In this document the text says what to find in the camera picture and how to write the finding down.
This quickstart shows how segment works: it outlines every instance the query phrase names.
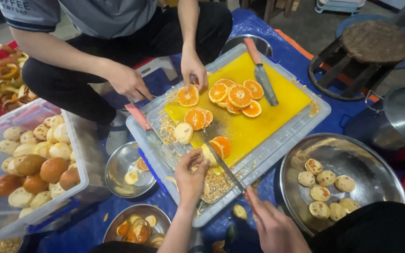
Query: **metal pot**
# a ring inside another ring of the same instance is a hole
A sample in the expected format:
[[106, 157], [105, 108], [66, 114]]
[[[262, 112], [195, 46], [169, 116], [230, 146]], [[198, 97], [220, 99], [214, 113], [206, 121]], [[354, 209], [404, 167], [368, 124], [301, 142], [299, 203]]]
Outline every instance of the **metal pot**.
[[254, 41], [257, 50], [263, 55], [267, 57], [273, 57], [273, 49], [271, 48], [271, 45], [268, 43], [268, 41], [252, 34], [238, 35], [228, 39], [228, 41], [226, 41], [226, 44], [223, 46], [223, 49], [221, 49], [221, 54], [224, 54], [227, 51], [233, 49], [236, 45], [243, 43], [243, 39], [245, 38], [251, 38]]
[[[369, 96], [380, 98], [372, 106]], [[369, 91], [365, 98], [367, 109], [351, 118], [344, 134], [376, 149], [384, 156], [405, 147], [405, 87], [389, 91], [384, 97]]]

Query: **stainless steel bowl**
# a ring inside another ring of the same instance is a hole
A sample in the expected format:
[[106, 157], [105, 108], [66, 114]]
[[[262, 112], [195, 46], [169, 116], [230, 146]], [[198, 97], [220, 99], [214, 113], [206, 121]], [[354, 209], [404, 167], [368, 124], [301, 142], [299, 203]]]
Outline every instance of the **stainless steel bowl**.
[[330, 219], [319, 220], [309, 212], [314, 202], [309, 190], [298, 182], [304, 164], [314, 158], [337, 176], [347, 175], [356, 182], [351, 193], [340, 192], [334, 185], [327, 186], [331, 198], [326, 204], [338, 203], [341, 198], [352, 198], [361, 207], [377, 201], [395, 201], [405, 204], [404, 189], [392, 168], [372, 149], [350, 137], [320, 133], [302, 139], [285, 155], [281, 165], [280, 186], [285, 204], [293, 219], [304, 231], [314, 236], [331, 226]]
[[149, 204], [137, 204], [130, 206], [123, 210], [115, 219], [110, 223], [104, 235], [103, 243], [110, 241], [121, 241], [122, 236], [116, 234], [116, 229], [120, 226], [129, 216], [137, 214], [142, 219], [145, 219], [149, 215], [154, 215], [157, 219], [157, 223], [153, 229], [152, 234], [166, 234], [168, 228], [171, 225], [171, 220], [168, 216], [159, 208]]
[[140, 157], [139, 145], [131, 141], [119, 147], [110, 156], [106, 165], [105, 180], [110, 191], [121, 198], [135, 198], [147, 192], [156, 183], [151, 172], [138, 172], [139, 180], [132, 186], [124, 180], [128, 171], [135, 170], [135, 162]]
[[251, 38], [254, 41], [254, 44], [256, 44], [257, 50], [263, 55], [267, 57], [273, 57], [273, 49], [271, 48], [271, 45], [265, 39], [252, 34], [238, 35], [228, 39], [228, 41], [226, 41], [226, 44], [221, 49], [221, 54], [226, 53], [240, 43], [244, 43], [243, 39], [245, 38]]

